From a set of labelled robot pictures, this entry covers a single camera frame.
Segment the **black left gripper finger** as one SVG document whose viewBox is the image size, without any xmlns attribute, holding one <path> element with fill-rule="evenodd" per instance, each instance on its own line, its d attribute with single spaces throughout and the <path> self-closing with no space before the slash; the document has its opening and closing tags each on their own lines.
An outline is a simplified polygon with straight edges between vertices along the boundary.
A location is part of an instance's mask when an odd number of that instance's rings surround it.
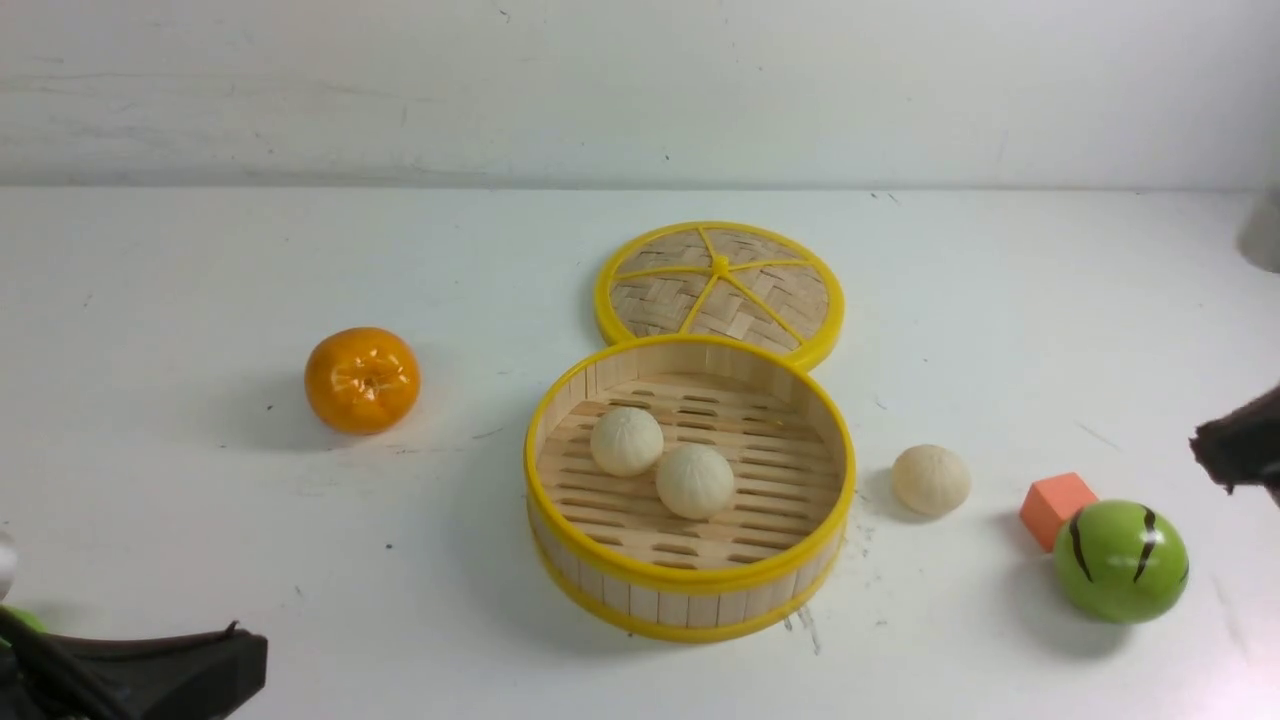
<svg viewBox="0 0 1280 720">
<path fill-rule="evenodd" d="M 224 719 L 261 691 L 268 638 L 237 623 L 142 641 L 56 635 L 20 621 L 23 719 Z"/>
</svg>

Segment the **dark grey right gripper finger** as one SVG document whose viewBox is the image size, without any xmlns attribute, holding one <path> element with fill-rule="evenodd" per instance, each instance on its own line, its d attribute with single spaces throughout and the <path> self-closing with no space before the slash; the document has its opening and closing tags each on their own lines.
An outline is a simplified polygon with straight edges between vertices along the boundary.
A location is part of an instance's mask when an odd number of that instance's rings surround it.
<svg viewBox="0 0 1280 720">
<path fill-rule="evenodd" d="M 1233 495 L 1256 486 L 1279 495 L 1279 388 L 1196 428 L 1189 439 L 1208 478 Z"/>
</svg>

